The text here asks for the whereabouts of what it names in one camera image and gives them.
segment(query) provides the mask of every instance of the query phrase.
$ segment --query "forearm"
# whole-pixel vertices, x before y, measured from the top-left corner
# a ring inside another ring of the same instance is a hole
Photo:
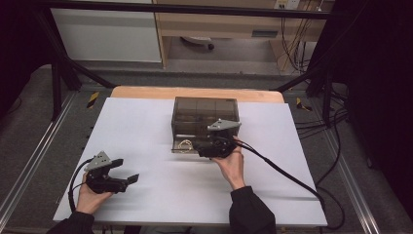
[[[91,234],[92,226],[94,224],[94,216],[91,214],[84,214],[75,212],[70,218],[67,218],[55,227],[49,230],[48,234],[68,234],[68,233],[77,233],[77,234]]]
[[[231,193],[230,225],[234,234],[274,234],[276,218],[250,186]]]

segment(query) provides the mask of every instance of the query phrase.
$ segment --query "gray carpet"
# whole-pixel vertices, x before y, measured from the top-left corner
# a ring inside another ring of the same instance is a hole
[[[107,80],[122,85],[136,86],[181,86],[181,87],[211,87],[234,89],[268,90],[283,84],[286,77],[267,74],[224,74],[224,72],[182,73],[164,70],[152,71],[98,71]],[[0,157],[2,170],[0,198],[4,200],[14,181],[19,176],[25,163],[36,147],[43,132],[46,131],[52,116],[51,77],[48,70],[40,69],[33,74],[29,84],[21,94],[21,107],[0,120]],[[94,85],[87,79],[84,82]],[[305,83],[295,90],[304,90]],[[290,104],[295,122],[317,120],[314,111],[297,109],[296,97],[300,97],[305,105],[309,100],[300,92],[286,92],[285,101]],[[93,91],[82,91],[77,94],[74,103],[59,129],[52,145],[46,153],[34,178],[29,183],[15,212],[10,218],[7,228],[50,228],[54,223],[52,217],[56,211],[56,200],[60,197],[75,170],[82,154],[82,147],[87,144],[87,136],[92,132],[104,99],[110,95],[110,90],[100,92],[93,109],[86,108]],[[364,154],[358,145],[351,123],[342,122],[339,133],[343,144],[343,154],[350,164],[353,174],[362,190],[365,199],[383,233],[413,233],[412,221],[408,218],[402,206],[389,188],[379,171],[366,167]],[[302,139],[302,146],[314,180],[317,180],[331,165],[326,139],[323,133]],[[322,183],[346,211],[345,225],[336,231],[324,232],[363,233],[352,202],[344,188],[342,178],[337,171]],[[336,205],[324,196],[327,202],[326,216],[330,225],[341,220]],[[289,233],[318,233],[317,229],[288,228]]]

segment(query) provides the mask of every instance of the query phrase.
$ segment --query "black metal frame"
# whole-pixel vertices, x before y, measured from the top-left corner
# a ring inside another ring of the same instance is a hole
[[[115,3],[115,2],[91,2],[91,1],[70,1],[70,0],[34,0],[28,2],[31,12],[38,22],[39,27],[47,36],[53,49],[53,81],[54,81],[54,115],[53,120],[61,110],[61,90],[60,77],[63,78],[69,90],[79,90],[82,83],[77,77],[74,69],[85,74],[97,83],[106,88],[114,88],[116,85],[107,82],[101,77],[93,74],[87,68],[72,60],[63,45],[57,40],[56,35],[51,30],[45,18],[45,9],[76,9],[76,10],[95,10],[95,11],[120,11],[120,12],[149,12],[149,13],[176,13],[176,14],[203,14],[221,16],[244,16],[244,17],[263,17],[263,18],[289,18],[289,19],[312,19],[312,20],[345,20],[350,16],[341,13],[329,12],[307,12],[289,10],[270,10],[254,8],[234,8],[234,7],[210,7],[210,6],[187,6],[187,5],[168,5],[168,4],[141,4],[141,3]],[[298,77],[275,91],[283,92],[290,87],[308,79],[309,76],[317,73],[316,69],[307,75]]]

